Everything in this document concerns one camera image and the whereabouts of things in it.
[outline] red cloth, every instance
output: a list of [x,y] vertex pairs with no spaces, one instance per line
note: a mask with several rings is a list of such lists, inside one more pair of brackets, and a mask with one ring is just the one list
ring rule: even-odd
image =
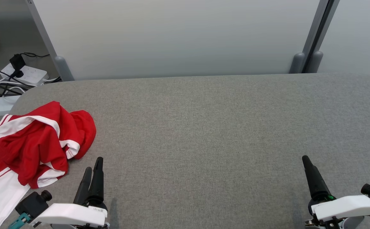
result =
[[83,157],[95,135],[88,112],[69,113],[55,101],[26,115],[6,115],[0,121],[0,180],[8,182],[15,172],[23,186],[52,184],[67,173],[68,159]]

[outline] teal connector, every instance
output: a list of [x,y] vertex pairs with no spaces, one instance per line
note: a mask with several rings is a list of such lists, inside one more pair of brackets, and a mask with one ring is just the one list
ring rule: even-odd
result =
[[11,225],[8,226],[8,229],[19,229],[24,226],[31,218],[29,218],[27,213],[22,213],[17,220],[15,220]]

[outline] robotic arm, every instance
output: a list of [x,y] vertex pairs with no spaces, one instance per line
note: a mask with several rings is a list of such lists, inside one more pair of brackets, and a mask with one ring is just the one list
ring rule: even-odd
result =
[[308,156],[302,161],[311,193],[308,210],[313,219],[307,220],[306,229],[355,229],[370,216],[370,185],[365,184],[359,196],[336,199],[332,196],[316,166]]
[[33,192],[15,207],[20,214],[9,229],[19,229],[26,223],[37,227],[39,224],[50,224],[54,229],[107,229],[105,222],[107,207],[103,203],[103,158],[99,157],[93,169],[87,167],[77,189],[73,204],[46,203],[51,194],[44,190],[41,195]]

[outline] gray table surface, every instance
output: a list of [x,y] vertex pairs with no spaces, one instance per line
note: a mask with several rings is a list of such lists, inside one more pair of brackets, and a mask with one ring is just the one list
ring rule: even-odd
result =
[[370,184],[370,76],[64,82],[28,91],[11,113],[52,100],[87,110],[97,135],[66,176],[37,191],[71,203],[84,169],[102,156],[112,228],[303,228],[302,155],[338,198]]

